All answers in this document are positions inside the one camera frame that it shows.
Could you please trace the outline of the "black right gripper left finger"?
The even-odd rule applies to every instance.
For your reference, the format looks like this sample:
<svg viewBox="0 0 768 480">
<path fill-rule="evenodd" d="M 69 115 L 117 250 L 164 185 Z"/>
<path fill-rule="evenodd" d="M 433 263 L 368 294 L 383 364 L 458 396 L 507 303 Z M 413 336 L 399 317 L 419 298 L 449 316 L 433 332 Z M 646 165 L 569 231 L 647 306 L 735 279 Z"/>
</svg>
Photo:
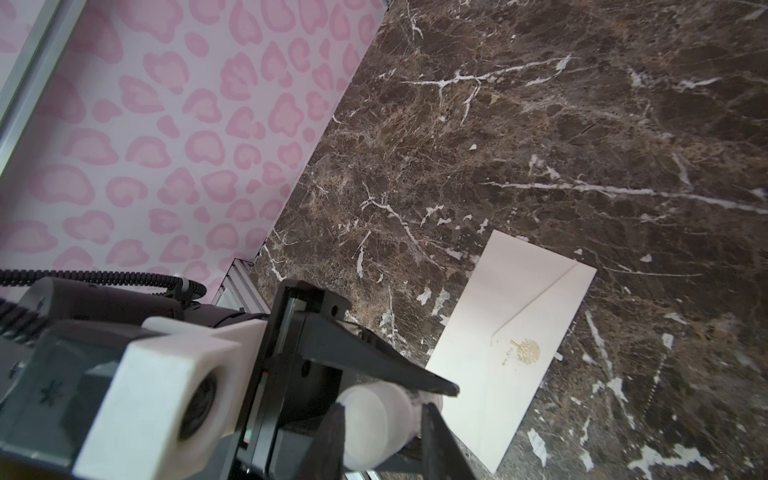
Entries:
<svg viewBox="0 0 768 480">
<path fill-rule="evenodd" d="M 345 408 L 334 403 L 320 422 L 302 458 L 297 480 L 340 480 L 343 477 Z"/>
</svg>

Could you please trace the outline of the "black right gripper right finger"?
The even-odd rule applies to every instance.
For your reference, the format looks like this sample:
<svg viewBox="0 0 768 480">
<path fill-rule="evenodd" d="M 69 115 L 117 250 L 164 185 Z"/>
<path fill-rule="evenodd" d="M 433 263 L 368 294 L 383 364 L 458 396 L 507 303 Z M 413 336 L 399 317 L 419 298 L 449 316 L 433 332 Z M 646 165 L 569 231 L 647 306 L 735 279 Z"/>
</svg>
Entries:
<svg viewBox="0 0 768 480">
<path fill-rule="evenodd" d="M 466 457 L 434 403 L 421 408 L 421 451 L 426 480 L 475 480 Z"/>
</svg>

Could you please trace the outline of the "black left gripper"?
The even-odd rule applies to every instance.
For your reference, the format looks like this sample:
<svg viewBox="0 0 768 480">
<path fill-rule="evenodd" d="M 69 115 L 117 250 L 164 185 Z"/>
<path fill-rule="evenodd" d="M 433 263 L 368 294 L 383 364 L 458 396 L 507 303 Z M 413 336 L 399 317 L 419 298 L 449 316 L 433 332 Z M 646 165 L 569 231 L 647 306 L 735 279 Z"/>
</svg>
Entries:
<svg viewBox="0 0 768 480">
<path fill-rule="evenodd" d="M 372 331 L 347 330 L 336 320 L 349 308 L 346 298 L 330 290 L 300 280 L 281 282 L 245 397 L 248 419 L 230 448 L 232 479 L 296 477 L 334 403 L 339 370 L 408 389 L 459 395 L 457 384 L 409 361 Z"/>
</svg>

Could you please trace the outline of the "white glue stick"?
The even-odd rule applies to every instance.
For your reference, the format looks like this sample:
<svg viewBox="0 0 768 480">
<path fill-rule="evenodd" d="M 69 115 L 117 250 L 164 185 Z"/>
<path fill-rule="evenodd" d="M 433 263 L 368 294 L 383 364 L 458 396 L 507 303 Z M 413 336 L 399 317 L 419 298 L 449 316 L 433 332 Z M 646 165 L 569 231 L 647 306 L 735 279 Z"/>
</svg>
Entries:
<svg viewBox="0 0 768 480">
<path fill-rule="evenodd" d="M 359 384 L 344 390 L 343 465 L 372 470 L 398 453 L 421 431 L 422 406 L 443 407 L 443 396 L 388 382 Z"/>
</svg>

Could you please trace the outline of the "cream white envelope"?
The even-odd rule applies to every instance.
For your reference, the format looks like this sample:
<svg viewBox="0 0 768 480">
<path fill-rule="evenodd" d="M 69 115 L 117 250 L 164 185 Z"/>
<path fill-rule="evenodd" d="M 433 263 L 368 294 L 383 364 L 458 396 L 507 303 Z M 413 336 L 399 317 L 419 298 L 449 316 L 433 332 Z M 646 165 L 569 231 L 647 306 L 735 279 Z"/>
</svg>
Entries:
<svg viewBox="0 0 768 480">
<path fill-rule="evenodd" d="M 501 464 L 595 273 L 491 234 L 427 363 L 459 386 L 442 416 L 488 471 Z"/>
</svg>

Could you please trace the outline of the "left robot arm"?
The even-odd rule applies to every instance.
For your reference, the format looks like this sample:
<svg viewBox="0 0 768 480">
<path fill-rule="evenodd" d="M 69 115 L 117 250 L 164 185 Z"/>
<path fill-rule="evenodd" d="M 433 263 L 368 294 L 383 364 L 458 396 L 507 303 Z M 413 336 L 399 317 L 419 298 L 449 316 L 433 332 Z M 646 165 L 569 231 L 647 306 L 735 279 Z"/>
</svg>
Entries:
<svg viewBox="0 0 768 480">
<path fill-rule="evenodd" d="M 1 399 L 5 479 L 344 479 L 473 473 L 442 418 L 459 387 L 286 280 L 267 313 L 201 284 L 7 272 L 1 340 L 28 350 Z"/>
</svg>

